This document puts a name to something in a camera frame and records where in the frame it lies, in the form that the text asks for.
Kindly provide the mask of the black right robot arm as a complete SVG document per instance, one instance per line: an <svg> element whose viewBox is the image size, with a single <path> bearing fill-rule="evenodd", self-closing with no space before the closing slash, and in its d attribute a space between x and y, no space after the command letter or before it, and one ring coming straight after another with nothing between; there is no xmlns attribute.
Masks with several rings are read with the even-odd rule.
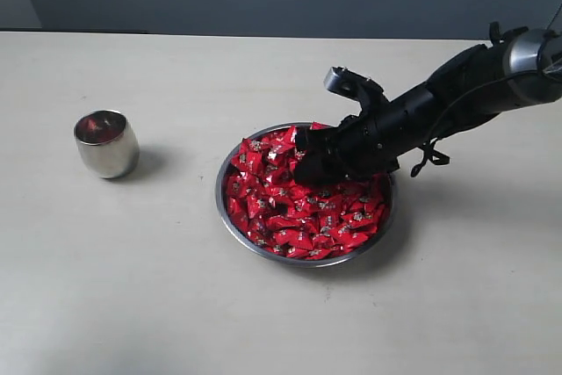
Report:
<svg viewBox="0 0 562 375"><path fill-rule="evenodd" d="M489 28L491 44L457 54L426 81L394 100L370 78L333 67L325 88L361 105L339 126L300 129L295 138L303 158L293 173L297 184L322 186L343 180L363 181L398 169L398 158L419 148L427 163L447 165L450 158L436 143L466 132L499 114L561 98L561 35L552 29Z"/></svg>

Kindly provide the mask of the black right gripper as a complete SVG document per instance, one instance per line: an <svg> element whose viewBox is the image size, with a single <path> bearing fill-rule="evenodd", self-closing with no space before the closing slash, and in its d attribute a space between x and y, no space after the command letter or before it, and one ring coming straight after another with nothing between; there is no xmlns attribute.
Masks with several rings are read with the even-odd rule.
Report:
<svg viewBox="0 0 562 375"><path fill-rule="evenodd" d="M348 116L337 127L299 127L297 184L362 180L398 168L397 157L419 147L439 116L439 99L425 85L413 87L375 112Z"/></svg>

